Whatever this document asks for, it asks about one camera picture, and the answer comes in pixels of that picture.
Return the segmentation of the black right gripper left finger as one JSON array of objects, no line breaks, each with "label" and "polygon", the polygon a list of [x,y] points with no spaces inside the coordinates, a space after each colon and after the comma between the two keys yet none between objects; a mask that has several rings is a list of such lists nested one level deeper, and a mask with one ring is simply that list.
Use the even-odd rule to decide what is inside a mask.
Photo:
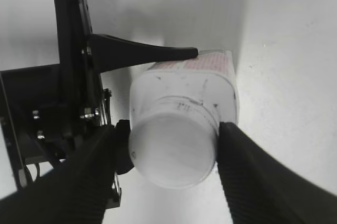
[{"label": "black right gripper left finger", "polygon": [[1,200],[1,223],[102,223],[114,181],[115,129],[100,127],[36,182]]}]

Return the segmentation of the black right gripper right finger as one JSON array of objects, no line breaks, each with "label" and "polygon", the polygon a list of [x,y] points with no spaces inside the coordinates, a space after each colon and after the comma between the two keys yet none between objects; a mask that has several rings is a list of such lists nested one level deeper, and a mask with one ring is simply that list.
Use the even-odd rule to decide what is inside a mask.
[{"label": "black right gripper right finger", "polygon": [[336,223],[336,196],[220,123],[217,168],[233,223]]}]

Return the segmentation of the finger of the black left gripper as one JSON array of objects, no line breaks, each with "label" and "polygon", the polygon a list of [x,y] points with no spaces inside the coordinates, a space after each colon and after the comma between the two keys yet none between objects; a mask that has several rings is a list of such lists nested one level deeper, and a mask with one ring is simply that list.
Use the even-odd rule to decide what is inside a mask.
[{"label": "finger of the black left gripper", "polygon": [[92,34],[88,46],[98,73],[141,64],[194,59],[198,56],[198,49],[194,47],[155,46],[102,34]]},{"label": "finger of the black left gripper", "polygon": [[118,175],[126,174],[134,167],[128,148],[130,132],[129,120],[119,120],[115,125],[116,173]]}]

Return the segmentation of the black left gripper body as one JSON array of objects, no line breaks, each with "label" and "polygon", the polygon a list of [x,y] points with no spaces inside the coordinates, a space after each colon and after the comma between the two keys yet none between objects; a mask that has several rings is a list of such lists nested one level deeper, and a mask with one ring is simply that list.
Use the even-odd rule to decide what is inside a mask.
[{"label": "black left gripper body", "polygon": [[[18,191],[76,153],[100,127],[113,126],[88,46],[87,0],[54,0],[58,64],[1,72],[1,125]],[[121,203],[114,181],[107,208]]]}]

